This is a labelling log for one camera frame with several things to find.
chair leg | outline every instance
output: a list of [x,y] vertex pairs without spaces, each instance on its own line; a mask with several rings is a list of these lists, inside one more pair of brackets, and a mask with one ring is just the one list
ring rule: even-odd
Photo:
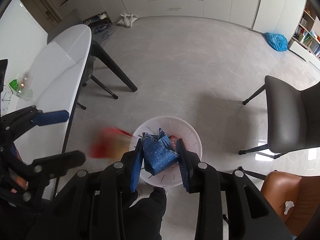
[[138,90],[138,88],[132,83],[126,74],[124,74],[121,68],[119,68],[119,66],[113,61],[108,53],[105,52],[98,42],[92,41],[90,55],[100,59],[108,68],[111,69],[114,74],[118,76],[118,78],[122,80],[124,84],[126,84],[132,90],[132,92]]
[[85,106],[81,105],[79,102],[77,102],[77,105],[80,106],[83,110],[87,109]]
[[118,96],[115,95],[111,90],[109,90],[104,84],[102,84],[94,75],[91,76],[91,79],[98,85],[100,86],[102,89],[104,89],[105,91],[107,91],[110,95],[112,95],[112,97],[114,99],[118,99]]
[[252,96],[250,96],[248,99],[246,99],[245,101],[242,102],[242,104],[245,106],[247,103],[249,103],[249,101],[253,98],[255,98],[258,94],[260,94],[261,92],[263,92],[266,89],[266,86],[263,85],[262,87],[260,87],[257,91],[255,91]]
[[246,171],[241,166],[238,167],[238,170],[242,171],[243,173],[245,173],[245,174],[247,174],[247,175],[249,175],[251,177],[255,177],[257,179],[265,180],[267,178],[267,176],[264,175],[264,174],[256,173],[256,172],[253,172],[253,171]]
[[241,151],[239,151],[239,155],[247,154],[247,153],[254,153],[254,152],[263,151],[263,150],[267,150],[267,149],[269,149],[268,144],[264,144],[264,145],[261,145],[258,147],[251,148],[249,150],[241,150]]

white clock face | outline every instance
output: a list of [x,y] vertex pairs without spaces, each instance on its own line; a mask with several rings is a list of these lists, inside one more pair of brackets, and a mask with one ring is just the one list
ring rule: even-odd
[[0,96],[1,116],[7,113],[11,96],[12,96],[12,91],[10,87],[7,85],[4,85],[3,91],[1,92],[1,96]]

silver screw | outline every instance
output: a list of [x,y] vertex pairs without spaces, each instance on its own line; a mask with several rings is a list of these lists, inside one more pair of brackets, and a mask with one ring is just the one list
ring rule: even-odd
[[113,164],[113,166],[116,168],[116,169],[121,169],[123,167],[123,163],[122,162],[117,162],[115,164]]
[[31,199],[31,193],[30,192],[25,192],[22,195],[22,199],[23,199],[24,202],[28,202]]
[[80,170],[77,172],[78,177],[84,177],[85,175],[87,175],[87,171],[85,170]]
[[39,173],[40,171],[42,171],[42,166],[41,166],[41,165],[37,165],[37,166],[34,168],[34,171],[35,171],[35,173]]
[[242,171],[235,171],[235,175],[241,178],[243,177],[244,173]]
[[206,169],[208,165],[206,163],[198,163],[198,167],[201,169]]

black pants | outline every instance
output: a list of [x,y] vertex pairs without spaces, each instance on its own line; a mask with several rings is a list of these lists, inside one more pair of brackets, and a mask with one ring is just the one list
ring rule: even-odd
[[126,240],[161,240],[160,228],[166,204],[167,197],[164,189],[156,187],[150,197],[143,198],[124,210]]

blue plastic bag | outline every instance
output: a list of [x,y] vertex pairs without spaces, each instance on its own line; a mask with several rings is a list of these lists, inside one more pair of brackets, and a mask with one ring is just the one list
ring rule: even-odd
[[286,51],[288,49],[288,41],[282,34],[265,33],[268,44],[276,51]]

